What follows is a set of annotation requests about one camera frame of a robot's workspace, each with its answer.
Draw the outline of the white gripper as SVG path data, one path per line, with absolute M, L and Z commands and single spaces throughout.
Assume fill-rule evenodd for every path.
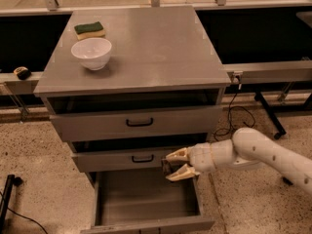
M 174 173 L 167 175 L 169 181 L 179 181 L 198 176 L 203 172 L 213 172 L 215 164 L 213 161 L 212 149 L 209 143 L 199 143 L 189 148 L 183 147 L 166 156 L 168 162 L 188 162 Z

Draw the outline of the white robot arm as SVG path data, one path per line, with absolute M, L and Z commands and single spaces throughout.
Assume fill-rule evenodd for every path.
M 166 176 L 170 181 L 192 178 L 220 168 L 247 170 L 266 164 L 312 194 L 312 160 L 288 150 L 252 128 L 238 129 L 231 139 L 180 148 L 168 154 L 165 160 L 169 164 L 183 162 L 176 172 Z

